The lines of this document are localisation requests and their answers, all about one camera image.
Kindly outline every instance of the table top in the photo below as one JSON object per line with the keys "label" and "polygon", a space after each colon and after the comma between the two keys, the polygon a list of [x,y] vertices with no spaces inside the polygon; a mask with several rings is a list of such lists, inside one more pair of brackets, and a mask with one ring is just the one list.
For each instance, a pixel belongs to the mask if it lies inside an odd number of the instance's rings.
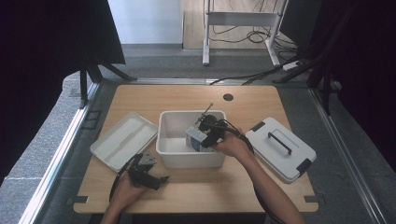
{"label": "table top", "polygon": [[[231,101],[224,100],[231,94]],[[222,110],[233,125],[248,131],[266,118],[274,118],[290,128],[275,87],[270,86],[201,86],[201,85],[123,85],[119,86],[101,131],[104,134],[120,119],[134,111],[159,125],[163,111]],[[168,169],[155,150],[155,141],[148,147],[157,164],[150,170],[156,177],[170,175],[158,190],[148,190],[125,212],[144,213],[256,213],[263,212],[251,181],[242,165],[226,157],[220,168]],[[262,167],[289,195],[301,212],[315,212],[317,203],[308,203],[304,196],[315,196],[309,177],[304,174],[292,184],[283,183],[269,167]],[[75,203],[79,213],[104,213],[108,194],[116,173],[92,156],[78,196],[88,196],[86,203]]]}

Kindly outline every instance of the white desk frame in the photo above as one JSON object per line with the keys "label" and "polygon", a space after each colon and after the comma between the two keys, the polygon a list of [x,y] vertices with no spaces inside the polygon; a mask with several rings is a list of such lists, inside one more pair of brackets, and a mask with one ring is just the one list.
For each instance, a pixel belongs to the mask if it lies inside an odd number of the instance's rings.
{"label": "white desk frame", "polygon": [[228,25],[228,26],[263,26],[272,27],[272,33],[269,39],[265,40],[265,45],[270,54],[274,66],[280,66],[279,59],[276,56],[273,45],[279,31],[280,22],[288,0],[283,0],[282,6],[277,13],[264,12],[215,12],[210,11],[211,1],[206,2],[205,12],[205,39],[203,64],[209,65],[209,26],[210,25]]}

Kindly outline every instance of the person's right arm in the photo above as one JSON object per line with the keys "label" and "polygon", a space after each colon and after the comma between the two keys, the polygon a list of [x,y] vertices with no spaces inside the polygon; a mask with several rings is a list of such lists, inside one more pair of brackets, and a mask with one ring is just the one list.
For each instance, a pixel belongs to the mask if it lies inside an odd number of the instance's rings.
{"label": "person's right arm", "polygon": [[285,223],[305,223],[297,207],[282,188],[262,169],[244,141],[233,133],[226,133],[224,140],[213,148],[227,156],[235,157],[244,166],[262,200],[280,220]]}

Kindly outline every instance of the black handle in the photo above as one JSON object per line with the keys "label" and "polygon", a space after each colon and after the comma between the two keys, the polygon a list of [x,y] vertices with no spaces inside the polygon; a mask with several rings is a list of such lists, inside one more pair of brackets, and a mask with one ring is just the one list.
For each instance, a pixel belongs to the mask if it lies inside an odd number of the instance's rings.
{"label": "black handle", "polygon": [[291,149],[286,146],[282,141],[280,141],[273,133],[268,133],[268,137],[273,137],[282,147],[288,150],[289,155],[291,155]]}

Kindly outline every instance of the box lid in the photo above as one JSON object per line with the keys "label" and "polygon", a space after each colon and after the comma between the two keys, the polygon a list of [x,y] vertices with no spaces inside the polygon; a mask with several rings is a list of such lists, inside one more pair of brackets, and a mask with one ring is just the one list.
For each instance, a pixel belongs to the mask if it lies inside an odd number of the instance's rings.
{"label": "box lid", "polygon": [[158,126],[131,112],[91,145],[91,153],[114,171],[143,151],[157,136]]}
{"label": "box lid", "polygon": [[273,118],[258,123],[246,133],[246,137],[256,155],[287,183],[300,177],[317,157],[309,145]]}

